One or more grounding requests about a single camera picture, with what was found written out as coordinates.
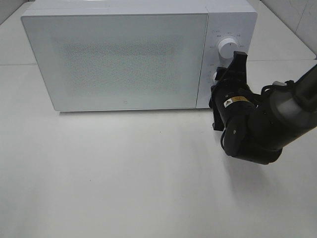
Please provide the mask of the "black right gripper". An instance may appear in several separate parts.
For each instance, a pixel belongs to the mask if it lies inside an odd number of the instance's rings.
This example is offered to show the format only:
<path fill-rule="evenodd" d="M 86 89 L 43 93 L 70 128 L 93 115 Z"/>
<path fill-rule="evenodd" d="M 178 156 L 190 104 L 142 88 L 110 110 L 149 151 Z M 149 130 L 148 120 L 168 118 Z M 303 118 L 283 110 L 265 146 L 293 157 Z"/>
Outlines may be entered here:
<path fill-rule="evenodd" d="M 211 87 L 212 127 L 224 131 L 232 125 L 248 131 L 247 122 L 256 109 L 253 92 L 247 84 L 245 52 L 234 51 L 229 67 L 218 67 Z"/>

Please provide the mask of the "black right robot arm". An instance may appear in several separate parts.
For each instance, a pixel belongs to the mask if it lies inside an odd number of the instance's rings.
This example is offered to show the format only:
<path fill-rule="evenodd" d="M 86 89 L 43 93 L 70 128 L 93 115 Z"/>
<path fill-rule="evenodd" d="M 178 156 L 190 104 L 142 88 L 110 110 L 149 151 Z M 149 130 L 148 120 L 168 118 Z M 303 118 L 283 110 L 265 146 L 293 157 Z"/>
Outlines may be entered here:
<path fill-rule="evenodd" d="M 222 133 L 226 155 L 262 165 L 317 125 L 317 69 L 297 81 L 274 82 L 259 94 L 247 84 L 247 54 L 234 52 L 228 67 L 216 70 L 209 106 L 213 129 Z"/>

